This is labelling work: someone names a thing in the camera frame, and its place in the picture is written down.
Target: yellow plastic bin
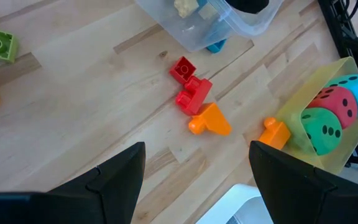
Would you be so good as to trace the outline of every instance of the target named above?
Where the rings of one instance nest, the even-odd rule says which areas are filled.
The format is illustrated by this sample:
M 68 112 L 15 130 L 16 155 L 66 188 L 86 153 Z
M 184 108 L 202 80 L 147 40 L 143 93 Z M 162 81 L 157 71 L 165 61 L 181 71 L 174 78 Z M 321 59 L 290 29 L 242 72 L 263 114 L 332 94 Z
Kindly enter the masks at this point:
M 303 129 L 301 113 L 328 81 L 350 74 L 358 74 L 352 57 L 323 66 L 280 109 L 276 118 L 284 121 L 292 133 L 288 144 L 283 148 L 284 152 L 330 173 L 340 173 L 358 144 L 358 119 L 343 131 L 342 141 L 335 150 L 318 156 Z

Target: orange duplo block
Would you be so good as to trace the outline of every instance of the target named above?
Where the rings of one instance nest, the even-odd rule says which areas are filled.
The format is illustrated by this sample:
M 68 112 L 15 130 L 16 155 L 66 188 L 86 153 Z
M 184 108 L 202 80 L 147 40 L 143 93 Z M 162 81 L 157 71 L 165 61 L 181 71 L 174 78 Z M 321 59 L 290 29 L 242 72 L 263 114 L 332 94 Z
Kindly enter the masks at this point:
M 199 115 L 193 116 L 190 121 L 189 129 L 193 134 L 201 134 L 205 129 L 221 135 L 231 133 L 231 126 L 216 103 L 203 105 Z
M 258 141 L 281 150 L 291 137 L 290 130 L 284 122 L 278 122 L 275 118 L 266 118 L 264 125 L 266 130 Z

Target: red dice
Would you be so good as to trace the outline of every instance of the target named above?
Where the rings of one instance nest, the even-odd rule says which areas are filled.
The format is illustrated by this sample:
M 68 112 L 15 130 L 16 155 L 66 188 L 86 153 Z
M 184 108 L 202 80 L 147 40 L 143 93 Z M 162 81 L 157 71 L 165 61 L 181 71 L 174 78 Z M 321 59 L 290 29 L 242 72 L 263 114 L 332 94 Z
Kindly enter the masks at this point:
M 349 127 L 357 118 L 357 102 L 351 91 L 334 86 L 323 88 L 307 108 L 325 108 L 333 112 L 342 129 Z
M 196 115 L 211 87 L 212 83 L 207 79 L 200 80 L 192 76 L 185 83 L 185 90 L 177 95 L 176 104 L 185 114 L 189 116 Z
M 182 85 L 193 76 L 196 67 L 185 57 L 181 57 L 169 70 L 169 73 Z

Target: white object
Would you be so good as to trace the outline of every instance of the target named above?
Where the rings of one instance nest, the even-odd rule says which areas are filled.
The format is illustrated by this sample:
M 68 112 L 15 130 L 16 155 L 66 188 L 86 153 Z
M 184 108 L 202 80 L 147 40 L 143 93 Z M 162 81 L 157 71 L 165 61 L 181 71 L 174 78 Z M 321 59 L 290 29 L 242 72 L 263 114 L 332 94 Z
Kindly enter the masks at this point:
M 258 14 L 249 14 L 233 9 L 225 0 L 191 1 L 198 2 L 198 9 L 192 12 L 189 7 L 189 11 L 182 14 L 186 17 L 182 18 L 174 6 L 174 0 L 136 0 L 143 10 L 190 52 L 234 34 L 253 37 L 263 33 L 283 2 L 270 0 L 268 6 Z
M 258 188 L 236 184 L 209 209 L 196 224 L 273 224 Z
M 197 0 L 175 0 L 173 5 L 178 9 L 179 16 L 182 18 L 188 17 L 199 7 Z

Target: wooden table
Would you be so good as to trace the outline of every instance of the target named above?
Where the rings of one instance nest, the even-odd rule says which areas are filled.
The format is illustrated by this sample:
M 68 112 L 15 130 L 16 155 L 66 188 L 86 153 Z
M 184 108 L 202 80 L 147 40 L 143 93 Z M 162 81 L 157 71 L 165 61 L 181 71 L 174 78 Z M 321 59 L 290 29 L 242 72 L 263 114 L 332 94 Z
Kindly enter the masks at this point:
M 286 0 L 265 34 L 216 55 L 188 53 L 132 0 L 0 0 L 0 29 L 21 45 L 0 63 L 0 191 L 48 191 L 145 141 L 133 223 L 194 223 L 233 184 L 254 184 L 263 119 L 338 59 L 314 0 Z M 168 74 L 183 55 L 212 81 L 230 136 L 189 132 Z

